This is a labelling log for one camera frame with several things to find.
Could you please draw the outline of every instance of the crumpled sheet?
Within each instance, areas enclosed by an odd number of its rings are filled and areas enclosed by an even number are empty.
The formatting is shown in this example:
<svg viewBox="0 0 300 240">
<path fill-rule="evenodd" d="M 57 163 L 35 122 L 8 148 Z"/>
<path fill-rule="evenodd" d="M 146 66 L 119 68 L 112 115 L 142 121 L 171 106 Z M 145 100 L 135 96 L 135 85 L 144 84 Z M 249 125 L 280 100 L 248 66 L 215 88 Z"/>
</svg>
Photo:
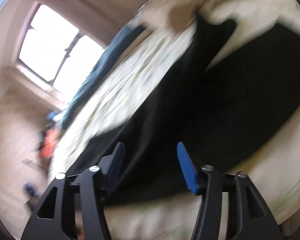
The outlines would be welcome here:
<svg viewBox="0 0 300 240">
<path fill-rule="evenodd" d="M 295 0 L 229 0 L 214 8 L 209 21 L 239 22 L 214 63 L 270 29 L 278 20 L 300 35 L 300 6 Z M 123 60 L 85 105 L 59 143 L 50 178 L 65 172 L 89 139 L 126 121 L 168 68 L 188 47 L 194 27 L 178 36 L 157 30 Z M 246 171 L 263 195 L 278 224 L 300 208 L 300 108 L 248 161 Z M 105 209 L 114 239 L 190 239 L 200 197 L 183 193 L 170 198 Z M 224 201 L 223 215 L 227 206 Z M 226 222 L 221 223 L 224 229 Z M 220 238 L 224 239 L 224 230 Z"/>
</svg>

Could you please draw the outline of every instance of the window pane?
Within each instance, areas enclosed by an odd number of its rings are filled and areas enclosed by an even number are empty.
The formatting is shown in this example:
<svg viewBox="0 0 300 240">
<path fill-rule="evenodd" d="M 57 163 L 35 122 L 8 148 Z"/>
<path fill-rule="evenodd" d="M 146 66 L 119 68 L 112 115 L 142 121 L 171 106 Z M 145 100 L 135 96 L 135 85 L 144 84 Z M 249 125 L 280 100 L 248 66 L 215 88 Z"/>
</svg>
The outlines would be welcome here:
<svg viewBox="0 0 300 240">
<path fill-rule="evenodd" d="M 78 29 L 46 5 L 40 6 L 28 30 L 20 59 L 38 75 L 50 81 Z"/>
<path fill-rule="evenodd" d="M 71 100 L 103 51 L 100 45 L 88 36 L 83 36 L 74 46 L 70 57 L 67 58 L 61 68 L 54 87 L 64 95 L 68 95 L 69 100 Z"/>
</svg>

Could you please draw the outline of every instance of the floor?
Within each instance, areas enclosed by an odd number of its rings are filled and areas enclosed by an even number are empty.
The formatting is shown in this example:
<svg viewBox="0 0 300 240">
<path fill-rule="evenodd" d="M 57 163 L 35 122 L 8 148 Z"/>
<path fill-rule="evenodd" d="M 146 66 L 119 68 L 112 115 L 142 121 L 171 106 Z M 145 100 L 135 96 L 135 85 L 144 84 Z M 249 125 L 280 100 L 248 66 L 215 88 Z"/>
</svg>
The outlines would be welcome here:
<svg viewBox="0 0 300 240">
<path fill-rule="evenodd" d="M 24 184 L 34 183 L 40 193 L 47 187 L 44 172 L 35 164 L 39 163 L 35 149 L 48 112 L 14 89 L 0 101 L 0 219 L 16 239 L 30 216 Z"/>
</svg>

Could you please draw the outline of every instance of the black garment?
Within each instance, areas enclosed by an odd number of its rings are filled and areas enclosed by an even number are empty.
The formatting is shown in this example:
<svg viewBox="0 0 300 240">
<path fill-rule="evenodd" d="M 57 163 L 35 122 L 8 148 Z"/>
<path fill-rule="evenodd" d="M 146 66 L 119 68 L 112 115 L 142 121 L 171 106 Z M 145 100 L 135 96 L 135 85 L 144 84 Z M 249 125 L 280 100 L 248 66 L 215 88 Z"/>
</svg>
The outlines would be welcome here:
<svg viewBox="0 0 300 240">
<path fill-rule="evenodd" d="M 234 29 L 233 21 L 210 25 L 197 16 L 185 54 L 105 151 L 85 153 L 96 157 L 88 167 L 111 154 L 118 141 L 126 145 L 121 183 L 106 204 L 186 190 L 176 157 L 179 141 L 193 160 L 229 170 L 269 140 L 300 105 L 300 37 L 281 25 L 204 71 Z"/>
</svg>

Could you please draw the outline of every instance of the bed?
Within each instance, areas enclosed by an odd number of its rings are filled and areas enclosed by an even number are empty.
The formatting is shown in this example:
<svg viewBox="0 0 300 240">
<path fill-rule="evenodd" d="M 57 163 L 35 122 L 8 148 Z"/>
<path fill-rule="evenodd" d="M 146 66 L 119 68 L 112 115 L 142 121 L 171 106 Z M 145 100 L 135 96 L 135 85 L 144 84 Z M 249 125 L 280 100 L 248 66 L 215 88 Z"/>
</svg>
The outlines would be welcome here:
<svg viewBox="0 0 300 240">
<path fill-rule="evenodd" d="M 300 35 L 296 0 L 226 0 L 211 11 L 208 21 L 219 24 L 229 17 L 238 26 L 209 67 L 271 29 L 276 21 Z M 195 24 L 178 34 L 146 28 L 133 41 L 62 136 L 50 165 L 50 180 L 71 167 L 92 137 L 133 115 L 186 51 L 194 31 Z M 229 172 L 240 170 L 249 174 L 278 224 L 300 208 L 300 107 L 262 148 Z M 114 239 L 190 239 L 200 201 L 191 193 L 182 193 L 109 207 L 105 215 Z M 224 201 L 223 214 L 226 210 Z M 224 230 L 219 236 L 224 239 Z"/>
</svg>

